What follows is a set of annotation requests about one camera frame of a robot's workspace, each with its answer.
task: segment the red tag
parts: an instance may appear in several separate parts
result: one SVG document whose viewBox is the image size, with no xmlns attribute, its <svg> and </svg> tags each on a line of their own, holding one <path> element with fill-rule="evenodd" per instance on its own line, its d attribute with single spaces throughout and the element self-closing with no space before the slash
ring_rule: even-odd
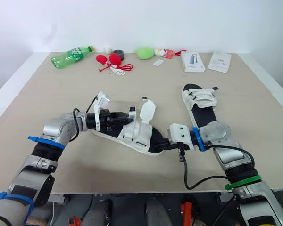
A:
<svg viewBox="0 0 283 226">
<path fill-rule="evenodd" d="M 164 58 L 167 58 L 167 59 L 172 59 L 173 55 L 175 54 L 175 52 L 173 50 L 170 50 L 170 49 L 165 49 L 165 56 Z"/>
</svg>

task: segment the white ball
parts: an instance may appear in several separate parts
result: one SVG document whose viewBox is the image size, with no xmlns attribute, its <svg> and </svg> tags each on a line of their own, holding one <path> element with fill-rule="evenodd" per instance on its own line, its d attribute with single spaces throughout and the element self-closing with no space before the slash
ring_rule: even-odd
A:
<svg viewBox="0 0 283 226">
<path fill-rule="evenodd" d="M 112 53 L 112 48 L 110 48 L 110 47 L 105 47 L 105 53 L 106 54 L 111 54 Z"/>
</svg>

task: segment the green sponge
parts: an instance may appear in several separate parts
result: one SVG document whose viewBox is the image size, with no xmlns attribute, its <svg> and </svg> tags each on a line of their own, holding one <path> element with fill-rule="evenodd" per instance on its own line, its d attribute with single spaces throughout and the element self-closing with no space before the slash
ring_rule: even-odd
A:
<svg viewBox="0 0 283 226">
<path fill-rule="evenodd" d="M 141 60 L 148 60 L 154 56 L 154 50 L 148 47 L 139 48 L 136 50 L 136 54 Z"/>
</svg>

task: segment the red object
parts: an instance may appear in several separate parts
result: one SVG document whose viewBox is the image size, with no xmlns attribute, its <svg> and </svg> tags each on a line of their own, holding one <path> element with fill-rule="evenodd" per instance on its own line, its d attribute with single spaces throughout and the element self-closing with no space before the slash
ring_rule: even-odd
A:
<svg viewBox="0 0 283 226">
<path fill-rule="evenodd" d="M 174 53 L 174 55 L 176 55 L 176 56 L 180 56 L 181 52 L 186 52 L 186 50 L 185 50 L 185 49 L 180 50 L 180 51 L 178 51 L 178 52 Z"/>
<path fill-rule="evenodd" d="M 107 58 L 104 55 L 100 54 L 96 56 L 96 61 L 102 65 L 105 65 L 107 63 Z"/>
<path fill-rule="evenodd" d="M 194 219 L 192 207 L 193 204 L 191 202 L 184 202 L 183 205 L 180 205 L 180 209 L 183 213 L 183 226 L 191 226 L 192 219 Z"/>
<path fill-rule="evenodd" d="M 113 68 L 117 68 L 117 69 L 122 69 L 124 71 L 131 71 L 133 69 L 133 65 L 132 64 L 127 64 L 127 65 L 123 65 L 121 66 L 121 58 L 119 57 L 118 54 L 116 53 L 111 53 L 109 56 L 109 60 L 110 62 L 108 62 L 107 58 L 100 54 L 96 56 L 96 61 L 99 62 L 102 65 L 106 65 L 107 67 L 103 68 L 103 69 L 99 69 L 100 72 L 102 72 L 103 70 L 109 68 L 109 67 L 113 67 Z"/>
<path fill-rule="evenodd" d="M 165 49 L 166 54 L 164 55 L 164 58 L 172 59 L 173 55 L 175 54 L 174 50 Z"/>
<path fill-rule="evenodd" d="M 81 226 L 81 219 L 77 218 L 76 216 L 73 216 L 68 219 L 68 225 L 69 226 Z"/>
<path fill-rule="evenodd" d="M 112 65 L 120 66 L 122 64 L 121 58 L 116 53 L 111 53 L 109 56 L 109 60 Z"/>
</svg>

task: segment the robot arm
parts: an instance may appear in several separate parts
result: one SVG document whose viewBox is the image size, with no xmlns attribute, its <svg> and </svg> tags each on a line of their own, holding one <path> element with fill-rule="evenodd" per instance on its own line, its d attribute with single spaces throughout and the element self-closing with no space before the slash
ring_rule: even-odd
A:
<svg viewBox="0 0 283 226">
<path fill-rule="evenodd" d="M 180 155 L 197 146 L 201 151 L 214 148 L 214 154 L 230 181 L 225 188 L 232 190 L 238 198 L 241 215 L 247 226 L 283 226 L 283 209 L 267 183 L 261 180 L 252 158 L 235 149 L 221 148 L 242 148 L 233 140 L 227 124 L 213 121 L 199 129 L 194 128 L 193 131 L 189 131 L 184 125 L 172 124 L 168 134 L 170 141 L 183 149 Z"/>
<path fill-rule="evenodd" d="M 94 107 L 97 112 L 66 113 L 49 121 L 40 138 L 29 137 L 37 145 L 17 172 L 8 192 L 0 193 L 0 226 L 25 224 L 33 207 L 47 202 L 55 180 L 51 173 L 55 172 L 58 159 L 73 136 L 100 127 L 111 130 L 133 121 L 128 114 L 103 110 L 107 103 L 108 98 L 100 92 Z"/>
</svg>

